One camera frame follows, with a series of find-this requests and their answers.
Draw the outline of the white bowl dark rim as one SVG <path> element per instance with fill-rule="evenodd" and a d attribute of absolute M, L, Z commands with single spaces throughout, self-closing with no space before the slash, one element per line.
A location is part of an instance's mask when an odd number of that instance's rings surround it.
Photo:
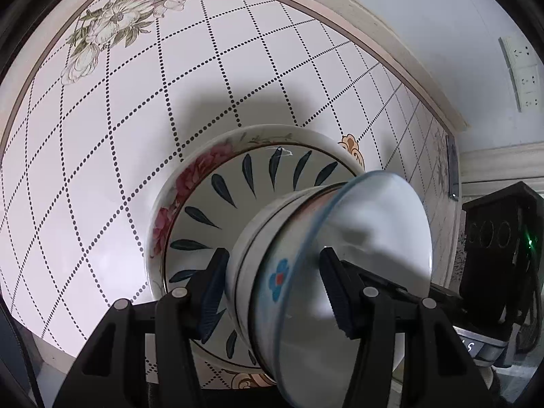
<path fill-rule="evenodd" d="M 225 299 L 236 333 L 253 351 L 254 356 L 257 356 L 257 347 L 251 346 L 248 314 L 257 273 L 264 262 L 268 246 L 284 222 L 305 202 L 314 196 L 335 191 L 344 184 L 345 182 L 336 182 L 277 197 L 259 210 L 234 244 L 226 270 Z"/>

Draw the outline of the right white wall socket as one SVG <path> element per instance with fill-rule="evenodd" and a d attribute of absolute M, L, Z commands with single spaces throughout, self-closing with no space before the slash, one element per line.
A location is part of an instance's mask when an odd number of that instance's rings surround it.
<path fill-rule="evenodd" d="M 540 94 L 536 91 L 518 93 L 516 95 L 516 102 L 520 113 L 539 113 L 543 106 Z"/>

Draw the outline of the left white wall socket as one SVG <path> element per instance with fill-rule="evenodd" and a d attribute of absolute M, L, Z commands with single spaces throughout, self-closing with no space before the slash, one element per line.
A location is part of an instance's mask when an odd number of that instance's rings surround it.
<path fill-rule="evenodd" d="M 535 57 L 530 44 L 522 37 L 506 36 L 500 38 L 506 60 L 511 69 L 535 65 Z"/>

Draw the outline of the middle white wall socket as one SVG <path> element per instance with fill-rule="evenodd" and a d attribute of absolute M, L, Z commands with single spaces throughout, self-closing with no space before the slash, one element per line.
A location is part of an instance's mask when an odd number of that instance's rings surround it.
<path fill-rule="evenodd" d="M 539 69 L 536 65 L 514 68 L 512 75 L 518 97 L 539 94 Z"/>

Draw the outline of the white wall socket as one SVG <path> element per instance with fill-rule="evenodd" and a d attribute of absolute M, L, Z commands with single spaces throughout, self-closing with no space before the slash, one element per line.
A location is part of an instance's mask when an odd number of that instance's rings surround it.
<path fill-rule="evenodd" d="M 540 94 L 536 91 L 518 93 L 516 95 L 516 102 L 520 113 L 539 113 L 543 106 Z"/>
<path fill-rule="evenodd" d="M 518 97 L 539 94 L 539 69 L 536 65 L 514 68 L 512 75 Z"/>
<path fill-rule="evenodd" d="M 511 69 L 535 65 L 535 57 L 530 44 L 522 37 L 506 36 L 500 38 L 506 60 Z"/>

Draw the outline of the patterned table mat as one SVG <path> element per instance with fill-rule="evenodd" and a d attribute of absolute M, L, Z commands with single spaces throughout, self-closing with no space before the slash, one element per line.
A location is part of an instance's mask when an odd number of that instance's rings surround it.
<path fill-rule="evenodd" d="M 403 176 L 429 217 L 432 279 L 449 283 L 450 127 L 377 26 L 312 0 L 62 0 L 1 83 L 1 291 L 15 318 L 73 356 L 115 299 L 148 300 L 162 185 L 197 148 L 261 123 Z"/>

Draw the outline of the white plate pink flower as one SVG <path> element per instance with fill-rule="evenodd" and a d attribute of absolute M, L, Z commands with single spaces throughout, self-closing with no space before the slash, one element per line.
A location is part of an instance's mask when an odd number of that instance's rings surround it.
<path fill-rule="evenodd" d="M 231 251 L 277 198 L 363 171 L 349 136 L 336 142 L 295 126 L 247 126 L 203 144 L 172 173 L 154 205 L 146 259 L 153 298 L 206 269 L 216 249 Z"/>

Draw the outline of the white plate blue leaf pattern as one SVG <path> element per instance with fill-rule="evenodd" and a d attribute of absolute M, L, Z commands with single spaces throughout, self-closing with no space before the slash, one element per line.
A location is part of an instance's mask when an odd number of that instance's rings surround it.
<path fill-rule="evenodd" d="M 153 252 L 165 290 L 187 284 L 217 248 L 231 251 L 245 226 L 277 197 L 344 182 L 363 172 L 343 148 L 265 144 L 235 150 L 224 142 L 193 157 L 158 209 Z"/>

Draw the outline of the white bowl blue dots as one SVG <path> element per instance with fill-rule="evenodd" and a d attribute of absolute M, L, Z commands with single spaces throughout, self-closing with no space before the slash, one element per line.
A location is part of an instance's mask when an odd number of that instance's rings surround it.
<path fill-rule="evenodd" d="M 415 190 L 376 170 L 304 201 L 267 247 L 248 329 L 294 407 L 382 407 L 404 356 L 393 295 L 430 289 L 432 244 Z"/>

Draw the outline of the blue smartphone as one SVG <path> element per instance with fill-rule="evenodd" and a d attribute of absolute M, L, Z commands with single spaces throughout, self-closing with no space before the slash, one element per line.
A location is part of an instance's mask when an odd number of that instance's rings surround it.
<path fill-rule="evenodd" d="M 448 196 L 458 202 L 460 196 L 458 157 L 456 142 L 453 135 L 446 136 L 447 169 L 448 169 Z"/>

